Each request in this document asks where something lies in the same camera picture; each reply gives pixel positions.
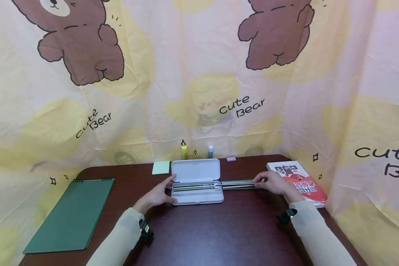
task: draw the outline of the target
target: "red book cover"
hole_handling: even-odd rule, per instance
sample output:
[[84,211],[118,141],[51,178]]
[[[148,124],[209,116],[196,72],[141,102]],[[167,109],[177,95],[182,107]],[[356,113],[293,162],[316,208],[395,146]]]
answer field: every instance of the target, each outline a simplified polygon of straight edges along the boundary
[[325,207],[327,196],[311,176],[297,161],[267,163],[268,170],[280,174],[287,182],[303,195],[307,201],[313,202],[317,208]]

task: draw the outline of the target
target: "dark brown tabletop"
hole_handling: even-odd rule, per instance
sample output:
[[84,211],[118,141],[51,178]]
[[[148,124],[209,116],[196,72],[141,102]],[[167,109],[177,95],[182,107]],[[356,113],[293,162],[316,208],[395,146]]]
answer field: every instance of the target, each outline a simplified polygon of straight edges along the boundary
[[[221,159],[220,180],[252,179],[266,171],[266,163],[286,161],[281,155]],[[83,266],[111,232],[127,208],[165,175],[152,176],[152,163],[91,167],[77,179],[114,177],[115,183],[87,249],[26,255],[20,266]],[[146,266],[258,266],[312,265],[292,225],[281,226],[276,215],[287,208],[281,196],[268,191],[225,191],[221,204],[161,205],[146,214],[155,232],[149,246],[138,242],[125,265]],[[359,253],[321,208],[328,227],[350,252],[357,265],[366,265]]]

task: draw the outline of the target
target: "pencil case lid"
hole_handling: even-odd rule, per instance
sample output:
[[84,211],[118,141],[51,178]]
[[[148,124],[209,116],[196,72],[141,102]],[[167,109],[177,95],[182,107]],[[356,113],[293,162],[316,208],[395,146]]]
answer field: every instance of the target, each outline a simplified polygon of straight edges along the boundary
[[212,181],[220,178],[219,159],[178,160],[171,163],[175,182]]

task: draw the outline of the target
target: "hand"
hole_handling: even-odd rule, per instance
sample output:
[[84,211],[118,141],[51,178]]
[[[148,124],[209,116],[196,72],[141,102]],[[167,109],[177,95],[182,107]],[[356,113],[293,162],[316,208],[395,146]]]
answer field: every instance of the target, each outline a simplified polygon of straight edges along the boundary
[[174,204],[177,203],[177,199],[167,196],[164,191],[165,189],[171,189],[171,185],[174,183],[173,179],[175,178],[175,174],[170,177],[167,177],[163,182],[156,185],[151,191],[146,193],[143,197],[141,197],[133,208],[143,215],[153,206],[161,205],[165,202]]
[[295,187],[290,185],[287,181],[285,181],[283,177],[281,177],[275,171],[266,171],[259,173],[253,179],[253,182],[258,188],[264,188],[265,190],[269,190],[272,193],[285,196],[289,203],[304,200],[300,192],[298,192]]

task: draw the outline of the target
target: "open pencil case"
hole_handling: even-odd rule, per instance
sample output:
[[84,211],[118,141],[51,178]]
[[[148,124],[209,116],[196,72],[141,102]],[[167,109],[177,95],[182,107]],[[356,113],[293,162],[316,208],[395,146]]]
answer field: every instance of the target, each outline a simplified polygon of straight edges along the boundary
[[220,161],[218,159],[178,160],[171,163],[171,173],[176,174],[171,196],[174,205],[212,204],[224,201],[222,187],[203,190],[175,191],[175,187],[203,184],[220,184]]

